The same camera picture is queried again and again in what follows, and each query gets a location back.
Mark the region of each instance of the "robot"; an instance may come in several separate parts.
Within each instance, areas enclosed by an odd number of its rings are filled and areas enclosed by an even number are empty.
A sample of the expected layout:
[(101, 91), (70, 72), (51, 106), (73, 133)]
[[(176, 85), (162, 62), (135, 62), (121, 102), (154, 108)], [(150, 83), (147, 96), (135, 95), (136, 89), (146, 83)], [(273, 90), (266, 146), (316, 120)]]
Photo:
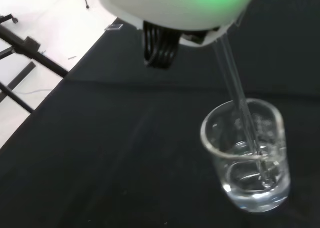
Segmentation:
[(179, 45), (212, 44), (237, 21), (252, 0), (100, 0), (121, 20), (143, 31), (147, 67), (168, 69)]

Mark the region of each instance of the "black fabric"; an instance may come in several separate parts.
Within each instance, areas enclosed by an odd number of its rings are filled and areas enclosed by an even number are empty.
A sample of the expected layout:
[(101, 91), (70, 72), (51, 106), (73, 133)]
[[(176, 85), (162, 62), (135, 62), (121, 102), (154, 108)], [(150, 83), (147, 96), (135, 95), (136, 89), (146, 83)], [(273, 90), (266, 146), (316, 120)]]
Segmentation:
[(200, 142), (204, 118), (230, 99), (212, 49), (182, 47), (171, 70), (147, 69), (141, 34), (125, 24), (0, 150), (0, 227), (319, 227), (318, 6), (255, 0), (230, 38), (248, 95), (284, 118), (284, 205), (248, 214), (221, 189)]

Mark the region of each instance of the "white floor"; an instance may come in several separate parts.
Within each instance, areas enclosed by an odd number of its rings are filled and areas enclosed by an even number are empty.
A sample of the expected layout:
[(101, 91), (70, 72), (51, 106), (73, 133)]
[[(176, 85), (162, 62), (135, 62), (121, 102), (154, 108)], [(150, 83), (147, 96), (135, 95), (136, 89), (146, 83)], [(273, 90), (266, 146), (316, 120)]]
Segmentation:
[[(88, 0), (88, 3), (90, 10), (86, 9), (85, 0), (0, 0), (0, 14), (16, 16), (18, 24), (7, 21), (3, 25), (23, 39), (32, 37), (41, 44), (41, 52), (71, 70), (116, 19), (99, 0)], [(36, 63), (36, 68), (14, 92), (53, 90), (60, 81), (59, 76)], [(49, 93), (18, 96), (35, 109)], [(10, 98), (0, 103), (0, 148), (28, 116)]]

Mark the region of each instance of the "glass beaker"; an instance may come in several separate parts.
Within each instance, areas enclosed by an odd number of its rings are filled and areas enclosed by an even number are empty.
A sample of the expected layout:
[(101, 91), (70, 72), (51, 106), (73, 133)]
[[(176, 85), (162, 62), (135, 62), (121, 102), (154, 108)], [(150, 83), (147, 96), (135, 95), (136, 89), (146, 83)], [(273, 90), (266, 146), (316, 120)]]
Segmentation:
[(201, 127), (201, 141), (212, 155), (222, 187), (231, 201), (251, 213), (282, 204), (290, 190), (283, 118), (271, 104), (248, 99), (259, 154), (248, 146), (233, 101), (213, 110)]

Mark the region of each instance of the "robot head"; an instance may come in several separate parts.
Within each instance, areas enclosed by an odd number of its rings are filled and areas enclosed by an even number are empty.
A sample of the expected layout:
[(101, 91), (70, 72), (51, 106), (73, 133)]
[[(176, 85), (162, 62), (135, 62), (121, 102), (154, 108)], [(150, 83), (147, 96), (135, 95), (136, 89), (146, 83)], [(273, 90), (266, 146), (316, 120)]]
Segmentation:
[(100, 0), (115, 16), (143, 30), (145, 23), (180, 32), (178, 43), (211, 44), (227, 32), (251, 0)]

